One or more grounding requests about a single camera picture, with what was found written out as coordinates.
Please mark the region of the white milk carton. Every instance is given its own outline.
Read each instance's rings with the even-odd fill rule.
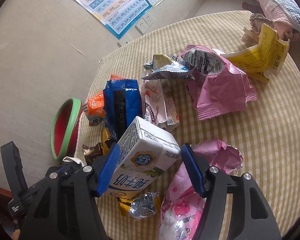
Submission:
[[[137,116],[118,142],[120,160],[111,178],[107,194],[132,198],[180,156],[173,135]]]

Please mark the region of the electrical outlet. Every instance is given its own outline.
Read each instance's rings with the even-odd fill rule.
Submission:
[[[140,21],[137,22],[136,28],[142,33],[145,34],[147,29],[149,29],[149,25],[146,23],[146,21],[141,18]]]
[[[147,16],[144,17],[144,20],[149,26],[151,26],[151,24],[154,22],[154,18],[150,13],[148,13]]]
[[[132,39],[130,38],[130,36],[128,34],[126,34],[118,41],[118,45],[120,47],[122,47],[122,46],[128,44],[130,41],[132,41]]]

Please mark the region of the silver screw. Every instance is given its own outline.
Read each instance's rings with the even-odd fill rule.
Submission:
[[[84,166],[83,171],[84,172],[90,172],[90,171],[92,171],[92,167],[91,166]]]
[[[209,171],[211,171],[212,173],[217,173],[219,169],[216,166],[212,166],[210,167]]]
[[[58,173],[53,172],[49,175],[50,179],[55,179],[56,177],[58,177]]]
[[[251,175],[250,175],[249,173],[245,173],[245,174],[243,175],[243,177],[244,177],[245,179],[247,179],[247,180],[249,180],[249,179],[252,178]]]

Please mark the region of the tablecloth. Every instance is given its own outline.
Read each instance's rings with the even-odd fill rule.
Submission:
[[[249,26],[249,11],[210,14],[184,20],[144,35],[117,49],[96,63],[97,74],[88,97],[105,87],[110,74],[134,78],[140,82],[143,64],[155,53],[178,54],[188,44],[201,44],[224,52],[240,51],[243,27]],[[183,143],[197,144],[220,138],[237,147],[243,155],[241,172],[253,175],[283,235],[300,215],[300,73],[290,55],[278,77],[269,84],[250,80],[258,100],[248,102],[246,112],[232,112],[199,121],[182,80],[171,82],[171,91],[180,118],[173,136]],[[75,156],[83,159],[82,144],[100,141],[102,125],[89,127],[80,118]],[[180,161],[162,174],[144,192],[165,194]],[[117,200],[108,195],[98,200],[98,209],[106,232],[114,240],[154,240],[158,235],[158,216],[134,221],[122,217]],[[231,197],[227,199],[220,239],[226,239],[231,215]]]

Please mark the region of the crumpled pink wrapper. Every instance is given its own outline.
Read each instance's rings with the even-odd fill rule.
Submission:
[[[193,108],[197,109],[199,120],[233,111],[245,111],[248,101],[257,100],[256,90],[250,85],[244,71],[202,45],[188,45],[179,55],[183,56],[191,49],[200,49],[213,54],[223,62],[223,70],[219,73],[203,75],[196,69],[193,72],[195,80],[184,80],[193,100]]]
[[[239,150],[218,138],[194,145],[192,149],[196,154],[204,155],[211,166],[217,166],[227,174],[241,168],[243,158]],[[159,240],[192,240],[204,203],[205,199],[194,191],[182,163],[163,199]]]

